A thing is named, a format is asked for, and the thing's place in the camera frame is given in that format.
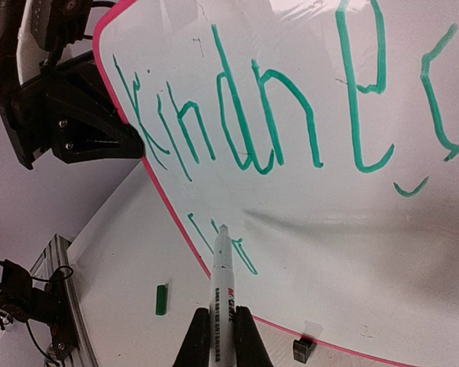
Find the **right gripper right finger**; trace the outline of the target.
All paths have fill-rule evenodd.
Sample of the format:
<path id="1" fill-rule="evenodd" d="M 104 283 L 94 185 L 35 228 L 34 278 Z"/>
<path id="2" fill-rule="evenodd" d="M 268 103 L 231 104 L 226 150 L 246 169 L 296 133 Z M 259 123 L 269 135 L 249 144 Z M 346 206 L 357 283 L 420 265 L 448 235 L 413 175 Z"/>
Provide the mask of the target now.
<path id="1" fill-rule="evenodd" d="M 233 339 L 237 367 L 272 367 L 272 361 L 248 307 L 236 307 Z"/>

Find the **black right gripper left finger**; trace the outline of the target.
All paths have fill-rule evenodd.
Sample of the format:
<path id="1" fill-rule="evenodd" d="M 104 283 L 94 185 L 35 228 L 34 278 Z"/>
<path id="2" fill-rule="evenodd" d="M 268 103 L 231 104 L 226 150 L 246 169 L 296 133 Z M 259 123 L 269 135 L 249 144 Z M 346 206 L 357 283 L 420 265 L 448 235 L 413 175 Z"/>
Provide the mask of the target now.
<path id="1" fill-rule="evenodd" d="M 197 308 L 181 344 L 174 367 L 208 367 L 210 361 L 210 312 Z"/>

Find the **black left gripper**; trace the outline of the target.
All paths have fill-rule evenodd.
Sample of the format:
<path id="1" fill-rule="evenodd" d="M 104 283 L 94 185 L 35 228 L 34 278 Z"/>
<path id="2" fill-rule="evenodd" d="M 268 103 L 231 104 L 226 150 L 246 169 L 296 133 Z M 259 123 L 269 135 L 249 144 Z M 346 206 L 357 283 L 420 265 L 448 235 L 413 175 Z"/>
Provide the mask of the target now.
<path id="1" fill-rule="evenodd" d="M 45 152 L 67 164 L 139 159 L 138 132 L 125 124 L 87 52 L 20 85 L 16 50 L 27 1 L 0 1 L 0 116 L 27 169 Z"/>

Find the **green whiteboard marker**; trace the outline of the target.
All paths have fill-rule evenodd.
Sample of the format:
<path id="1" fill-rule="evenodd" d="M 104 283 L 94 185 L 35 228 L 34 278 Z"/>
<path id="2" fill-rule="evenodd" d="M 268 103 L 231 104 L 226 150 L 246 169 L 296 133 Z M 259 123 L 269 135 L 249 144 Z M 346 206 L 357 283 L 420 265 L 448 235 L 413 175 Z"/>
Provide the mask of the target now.
<path id="1" fill-rule="evenodd" d="M 235 366 L 233 245 L 226 225 L 219 228 L 213 254 L 210 295 L 210 366 Z"/>

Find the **green marker cap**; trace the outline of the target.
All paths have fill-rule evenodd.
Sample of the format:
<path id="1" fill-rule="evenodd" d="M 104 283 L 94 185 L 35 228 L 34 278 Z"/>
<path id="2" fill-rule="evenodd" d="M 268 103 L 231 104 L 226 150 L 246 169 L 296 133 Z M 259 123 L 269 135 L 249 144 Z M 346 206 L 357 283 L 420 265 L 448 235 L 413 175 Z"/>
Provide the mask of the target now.
<path id="1" fill-rule="evenodd" d="M 155 314 L 157 316 L 164 316 L 168 308 L 168 286 L 166 284 L 159 284 L 156 287 L 155 299 Z"/>

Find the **pink-framed whiteboard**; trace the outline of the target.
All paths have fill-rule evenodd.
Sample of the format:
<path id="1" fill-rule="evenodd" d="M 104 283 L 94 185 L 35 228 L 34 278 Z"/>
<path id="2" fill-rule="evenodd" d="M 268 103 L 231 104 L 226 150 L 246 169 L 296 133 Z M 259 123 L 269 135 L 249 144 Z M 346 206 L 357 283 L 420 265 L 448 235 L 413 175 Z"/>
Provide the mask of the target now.
<path id="1" fill-rule="evenodd" d="M 121 1 L 108 90 L 203 270 L 392 362 L 459 366 L 459 1 Z"/>

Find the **left whiteboard stand foot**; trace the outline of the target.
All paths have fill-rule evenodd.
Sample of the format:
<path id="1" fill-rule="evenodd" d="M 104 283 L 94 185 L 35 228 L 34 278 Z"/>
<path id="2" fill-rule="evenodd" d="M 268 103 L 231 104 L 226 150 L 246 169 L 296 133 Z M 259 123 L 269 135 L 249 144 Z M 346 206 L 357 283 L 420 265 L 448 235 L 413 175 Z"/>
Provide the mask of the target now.
<path id="1" fill-rule="evenodd" d="M 296 362 L 306 364 L 313 353 L 314 348 L 315 343 L 310 339 L 295 339 L 292 346 L 293 359 Z"/>

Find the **aluminium front rail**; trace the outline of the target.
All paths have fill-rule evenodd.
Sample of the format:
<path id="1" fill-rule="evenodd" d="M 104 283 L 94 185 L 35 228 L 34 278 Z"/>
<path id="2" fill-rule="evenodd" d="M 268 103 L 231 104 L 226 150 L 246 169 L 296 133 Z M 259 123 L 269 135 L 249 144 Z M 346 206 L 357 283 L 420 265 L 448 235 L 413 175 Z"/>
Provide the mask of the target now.
<path id="1" fill-rule="evenodd" d="M 98 361 L 88 337 L 80 310 L 67 249 L 71 242 L 61 235 L 54 235 L 31 269 L 37 281 L 55 281 L 51 287 L 60 295 L 61 315 L 57 325 L 51 327 L 52 347 L 47 366 L 98 367 Z"/>

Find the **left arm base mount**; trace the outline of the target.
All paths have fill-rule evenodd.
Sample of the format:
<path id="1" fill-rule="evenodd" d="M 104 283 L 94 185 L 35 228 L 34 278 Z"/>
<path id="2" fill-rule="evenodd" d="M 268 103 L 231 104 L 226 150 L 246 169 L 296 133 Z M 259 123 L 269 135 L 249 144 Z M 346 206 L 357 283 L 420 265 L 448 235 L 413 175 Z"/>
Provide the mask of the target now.
<path id="1" fill-rule="evenodd" d="M 26 269 L 8 259 L 0 261 L 0 266 L 0 310 L 27 328 L 31 327 L 30 320 L 55 327 L 61 315 L 60 295 L 51 287 L 55 279 L 49 278 L 45 283 L 37 281 Z"/>

